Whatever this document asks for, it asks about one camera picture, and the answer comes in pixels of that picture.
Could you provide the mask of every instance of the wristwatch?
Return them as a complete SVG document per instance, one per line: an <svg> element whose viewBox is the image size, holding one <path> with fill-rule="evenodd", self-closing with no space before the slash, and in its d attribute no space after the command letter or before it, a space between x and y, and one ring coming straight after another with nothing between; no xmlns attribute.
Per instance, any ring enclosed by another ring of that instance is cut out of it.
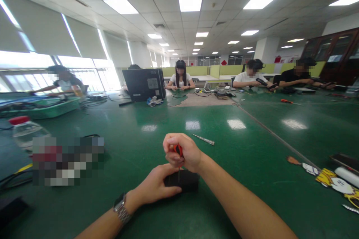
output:
<svg viewBox="0 0 359 239"><path fill-rule="evenodd" d="M132 215L130 215L126 208L126 192L121 194L116 200L113 205L113 211L116 212L121 220L122 224L125 225L128 221L130 221Z"/></svg>

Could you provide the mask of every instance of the person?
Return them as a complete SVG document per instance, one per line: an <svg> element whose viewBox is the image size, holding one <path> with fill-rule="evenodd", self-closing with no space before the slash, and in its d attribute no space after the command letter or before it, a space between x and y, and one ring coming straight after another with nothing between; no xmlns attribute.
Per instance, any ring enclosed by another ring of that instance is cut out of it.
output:
<svg viewBox="0 0 359 239"><path fill-rule="evenodd" d="M260 82L256 81L257 78L260 78L264 82L268 84L267 88L272 86L273 83L268 81L263 74L258 73L260 69L263 68L263 63L260 59L252 59L249 60L247 63L247 71L240 73L239 75L236 75L234 81L233 81L233 87L234 88L243 88L243 87L258 87L262 85ZM270 89L270 91L275 91L278 88L276 86L273 89Z"/></svg>
<svg viewBox="0 0 359 239"><path fill-rule="evenodd" d="M130 65L128 68L128 70L133 70L133 69L142 69L142 68L139 65ZM127 85L124 84L122 89L128 91Z"/></svg>
<svg viewBox="0 0 359 239"><path fill-rule="evenodd" d="M174 145L182 147L182 157L174 152ZM178 171L178 167L182 165L202 177L221 203L241 238L297 238L267 204L203 153L190 137L185 134L169 133L163 141L163 148L169 164L154 168L138 187L125 195L122 201L126 213L121 211L117 214L113 209L108 210L80 233L77 239L115 238L123 227L121 219L124 219L124 222L128 219L125 216L133 215L144 204L180 193L180 187L165 187L163 180Z"/></svg>
<svg viewBox="0 0 359 239"><path fill-rule="evenodd" d="M187 89L194 89L195 87L196 86L194 85L191 76L186 72L186 64L184 60L178 60L176 62L175 73L172 75L170 81L168 82L166 89L181 89L183 91Z"/></svg>
<svg viewBox="0 0 359 239"><path fill-rule="evenodd" d="M70 73L68 68L62 65L53 65L47 68L47 72L50 74L56 74L58 80L56 80L53 85L47 86L45 88L30 91L30 93L37 93L40 91L50 91L54 90L58 87L61 87L61 92L59 93L49 93L47 96L58 96L65 93L74 93L72 89L73 85L78 85L82 92L84 92L85 87L81 80L79 80L74 74Z"/></svg>
<svg viewBox="0 0 359 239"><path fill-rule="evenodd" d="M316 64L317 64L316 61L312 57L305 57L296 60L293 69L284 71L281 74L279 86L289 87L289 86L303 86L304 84L307 84L323 89L334 88L336 84L330 85L330 82L325 84L320 82L315 82L313 79L310 78L308 69L309 67L315 66Z"/></svg>

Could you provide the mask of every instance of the white t-shirt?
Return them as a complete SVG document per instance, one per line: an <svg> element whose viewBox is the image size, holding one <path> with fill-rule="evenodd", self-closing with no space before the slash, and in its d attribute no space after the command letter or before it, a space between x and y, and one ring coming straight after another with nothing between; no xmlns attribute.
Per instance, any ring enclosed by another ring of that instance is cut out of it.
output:
<svg viewBox="0 0 359 239"><path fill-rule="evenodd" d="M190 80L192 79L191 76L189 75L189 73L186 73L186 77L187 77L187 86L190 85ZM172 81L173 83L176 83L176 74L173 74L170 81ZM177 88L181 88L183 86L183 81L179 82L179 85L176 85Z"/></svg>
<svg viewBox="0 0 359 239"><path fill-rule="evenodd" d="M239 75L236 75L236 78L234 79L234 81L236 81L236 82L251 82L251 81L255 81L256 78L260 78L264 82L268 82L268 80L266 80L266 78L263 76L263 74L255 73L254 76L250 77L248 75L247 71L242 72Z"/></svg>

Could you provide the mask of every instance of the green table surface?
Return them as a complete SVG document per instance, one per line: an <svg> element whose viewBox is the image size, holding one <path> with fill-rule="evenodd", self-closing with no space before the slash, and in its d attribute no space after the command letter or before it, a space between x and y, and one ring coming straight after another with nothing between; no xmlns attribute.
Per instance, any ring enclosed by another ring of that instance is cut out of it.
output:
<svg viewBox="0 0 359 239"><path fill-rule="evenodd" d="M281 103L283 98L304 106ZM244 110L319 167L338 151L357 157L358 103L331 99L324 93L291 97L238 93L235 98ZM178 100L170 95L154 108L145 102L119 107L119 102L125 100L108 101L89 108L87 114L75 110L36 121L54 137L103 136L104 169L80 186L28 184L1 194L2 198L21 195L30 206L0 231L1 238L73 238L111 208L119 194L136 187L155 166L166 163L162 141L169 132L194 133L215 141L211 146L193 136L203 152L275 210L299 238L358 237L358 216L341 205L350 203L300 166L289 164L286 156L294 153L237 106L171 107ZM300 129L288 127L283 119L296 120ZM0 131L0 145L0 178L29 163L15 146L11 131ZM120 237L238 238L238 234L200 179L196 193L142 207Z"/></svg>

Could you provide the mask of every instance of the metal watch strap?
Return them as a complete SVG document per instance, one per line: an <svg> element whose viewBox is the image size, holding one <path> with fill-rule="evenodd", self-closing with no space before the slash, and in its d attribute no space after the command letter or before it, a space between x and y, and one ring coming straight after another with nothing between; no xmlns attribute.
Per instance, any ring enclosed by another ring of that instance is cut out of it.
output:
<svg viewBox="0 0 359 239"><path fill-rule="evenodd" d="M126 193L123 194L122 201L119 202L117 205L115 205L113 208L113 211L118 214L118 217L123 225L125 225L132 217L132 215L130 215L125 208L125 202L126 202Z"/></svg>

